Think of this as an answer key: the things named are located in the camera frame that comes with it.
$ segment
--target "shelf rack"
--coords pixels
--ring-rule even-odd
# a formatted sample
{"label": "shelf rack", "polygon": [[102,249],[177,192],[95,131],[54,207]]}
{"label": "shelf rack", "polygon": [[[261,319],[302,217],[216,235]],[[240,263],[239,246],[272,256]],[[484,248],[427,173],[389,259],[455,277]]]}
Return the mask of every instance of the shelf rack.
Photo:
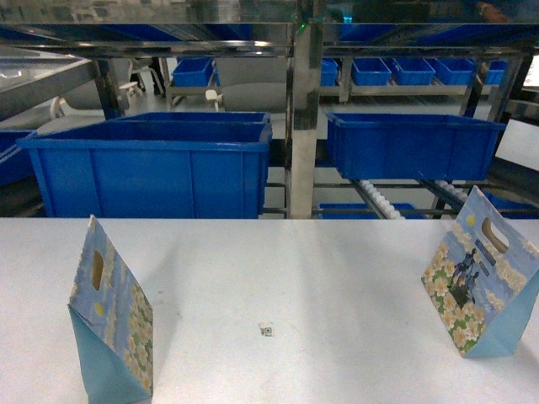
{"label": "shelf rack", "polygon": [[[115,78],[108,69],[107,58],[286,58],[286,138],[279,148],[286,170],[285,213],[290,218],[310,218],[316,213],[312,209],[313,179],[317,154],[321,152],[318,148],[322,145],[317,141],[317,116],[320,94],[326,91],[319,87],[323,56],[343,58],[344,72],[350,69],[353,57],[361,56],[472,58],[476,66],[475,79],[466,89],[458,88],[458,92],[464,93],[461,110],[464,116],[473,116],[483,91],[488,91],[483,85],[488,64],[503,58],[509,65],[488,119],[507,122],[513,117],[539,122],[536,94],[521,91],[539,45],[538,21],[477,24],[484,21],[479,20],[476,13],[466,15],[459,4],[458,1],[396,1],[390,21],[383,13],[361,21],[360,13],[350,15],[353,10],[350,2],[328,5],[325,0],[151,0],[144,3],[2,0],[0,45],[96,60],[76,62],[73,72],[77,72],[81,80],[96,81],[107,118],[123,114],[114,93]],[[391,27],[368,39],[340,40],[342,25],[334,23],[350,20],[363,23],[366,28],[376,27],[371,23],[391,24]],[[119,29],[126,24],[134,24],[130,33]],[[223,40],[213,34],[209,24],[252,24],[256,29],[249,40]],[[351,88],[348,93],[339,91],[341,101],[345,102],[358,90],[350,86],[350,75],[343,77],[343,88]],[[62,86],[64,82],[49,81],[46,85]],[[76,87],[74,79],[69,83],[69,87]],[[25,94],[31,88],[43,88],[43,84],[45,81],[10,89],[9,96],[17,99],[18,106],[3,107],[0,119],[31,106],[25,101]],[[502,186],[539,205],[539,187],[529,187],[530,183],[539,183],[537,178],[532,170],[494,159],[487,185]],[[442,199],[434,210],[443,209],[445,204]]]}

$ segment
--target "metal shelf frame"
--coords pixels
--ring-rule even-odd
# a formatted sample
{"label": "metal shelf frame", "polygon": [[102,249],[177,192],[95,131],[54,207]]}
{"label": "metal shelf frame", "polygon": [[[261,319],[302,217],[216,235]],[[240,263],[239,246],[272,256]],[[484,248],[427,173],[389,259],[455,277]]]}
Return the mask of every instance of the metal shelf frame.
{"label": "metal shelf frame", "polygon": [[[42,77],[38,82],[23,88],[4,90],[4,94],[18,100],[14,107],[3,107],[0,119],[13,116],[32,106],[25,98],[29,91],[40,92],[40,97],[50,98],[88,80],[95,80],[105,110],[105,116],[120,116],[123,111],[115,93],[115,77],[108,68],[107,58],[148,56],[214,56],[214,57],[283,57],[287,59],[286,86],[286,138],[282,147],[285,167],[286,217],[311,218],[317,213],[312,209],[314,168],[317,161],[317,117],[320,95],[339,96],[346,102],[350,96],[387,95],[447,92],[464,95],[461,114],[473,116],[478,100],[489,88],[483,85],[488,63],[506,59],[509,66],[499,90],[496,92],[489,120],[507,122],[511,115],[522,119],[538,118],[535,105],[530,100],[518,100],[531,59],[539,45],[539,25],[514,25],[512,35],[506,29],[492,30],[482,38],[424,41],[425,38],[443,35],[462,24],[462,16],[454,8],[454,1],[441,7],[440,2],[428,4],[430,19],[449,19],[447,24],[426,24],[428,19],[419,14],[401,15],[392,29],[384,35],[366,41],[342,41],[340,25],[331,24],[326,0],[151,0],[148,2],[88,2],[81,5],[75,0],[13,2],[0,0],[0,45],[35,51],[50,51],[64,55],[77,55],[96,61],[76,62],[66,76]],[[387,21],[369,21],[386,23]],[[262,24],[286,27],[286,35],[270,38],[254,35],[252,40],[219,40],[204,24]],[[107,30],[108,24],[147,24],[171,40],[144,40]],[[322,57],[343,58],[343,75],[340,88],[319,86]],[[450,56],[472,58],[476,62],[474,79],[466,88],[357,88],[350,83],[353,57],[395,56]],[[494,164],[496,184],[508,183],[521,194],[525,181],[507,175],[506,164]],[[528,194],[537,202],[537,195]],[[438,209],[446,204],[442,200]]]}

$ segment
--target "metal pole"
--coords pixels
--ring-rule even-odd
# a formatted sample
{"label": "metal pole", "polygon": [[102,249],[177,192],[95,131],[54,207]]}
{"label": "metal pole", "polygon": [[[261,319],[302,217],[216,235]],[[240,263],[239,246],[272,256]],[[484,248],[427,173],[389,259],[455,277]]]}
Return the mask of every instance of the metal pole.
{"label": "metal pole", "polygon": [[309,219],[312,215],[326,1],[298,0],[296,7],[289,209],[290,218]]}
{"label": "metal pole", "polygon": [[95,78],[101,107],[107,120],[125,116],[124,100],[118,89],[116,75],[107,61],[96,61],[99,75]]}
{"label": "metal pole", "polygon": [[[492,108],[488,114],[488,120],[507,124],[511,118],[511,113],[506,112],[507,104],[511,99],[517,98],[519,92],[524,86],[526,76],[530,71],[531,63],[533,62],[533,54],[530,53],[520,58],[510,59],[507,68],[505,69],[502,83],[499,85],[498,92],[494,97]],[[502,141],[504,132],[501,131],[496,142],[496,149]]]}
{"label": "metal pole", "polygon": [[341,67],[340,76],[340,103],[348,103],[348,99],[350,98],[350,86],[352,81],[352,62],[352,56],[343,57],[343,66]]}
{"label": "metal pole", "polygon": [[466,92],[464,93],[460,116],[473,118],[475,115],[475,110],[478,107],[481,93],[483,92],[487,70],[486,65],[483,64],[482,58],[479,57],[475,60],[475,70],[473,71]]}

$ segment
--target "small label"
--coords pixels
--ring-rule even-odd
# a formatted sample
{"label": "small label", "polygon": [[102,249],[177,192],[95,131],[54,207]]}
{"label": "small label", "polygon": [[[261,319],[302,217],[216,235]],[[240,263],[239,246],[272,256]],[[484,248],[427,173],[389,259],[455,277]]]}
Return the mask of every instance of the small label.
{"label": "small label", "polygon": [[481,240],[477,239],[475,241],[475,245],[478,246],[479,250],[481,250],[481,253],[483,253],[488,263],[490,263],[492,266],[496,265],[496,260],[494,259],[492,254],[488,252],[487,248],[484,246]]}
{"label": "small label", "polygon": [[488,271],[487,267],[485,267],[485,264],[483,262],[479,261],[479,266],[481,267],[481,269],[483,270],[483,273],[486,276],[490,275],[490,272]]}
{"label": "small label", "polygon": [[273,322],[261,322],[259,323],[260,333],[263,337],[273,337],[274,328]]}

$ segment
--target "floor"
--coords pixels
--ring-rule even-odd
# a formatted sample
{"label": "floor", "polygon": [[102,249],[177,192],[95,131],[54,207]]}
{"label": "floor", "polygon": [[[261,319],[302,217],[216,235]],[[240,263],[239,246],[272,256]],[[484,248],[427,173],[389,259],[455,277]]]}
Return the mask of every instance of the floor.
{"label": "floor", "polygon": [[[169,59],[169,70],[174,68],[175,60]],[[149,74],[143,74],[143,80],[148,88],[152,88],[152,79]],[[399,113],[399,114],[458,114],[461,100],[458,97],[362,97],[354,98],[347,104],[332,103],[324,99],[318,109],[318,138],[327,137],[325,114],[330,112],[366,112],[366,113]],[[476,118],[487,119],[490,104],[484,99],[478,106]],[[204,96],[190,96],[184,98],[174,107],[167,104],[165,98],[154,96],[152,93],[136,95],[130,99],[130,108],[127,114],[140,114],[148,111],[212,111],[213,104],[205,100]],[[88,114],[102,114],[91,111]],[[285,114],[272,114],[274,138],[285,137]],[[538,129],[522,124],[510,122],[504,141],[499,148],[498,155],[512,162],[518,162],[527,167],[539,169],[539,135]],[[272,167],[269,171],[269,182],[284,183],[284,169]],[[315,183],[346,183],[334,168],[317,168]],[[418,208],[430,208],[433,196],[423,189],[383,189],[382,193],[392,203],[408,202]],[[319,203],[354,203],[361,202],[361,198],[353,189],[322,189],[316,188],[313,195],[313,206]],[[267,188],[265,207],[282,208],[284,206],[284,189]],[[282,218],[282,215],[265,214],[262,218]]]}

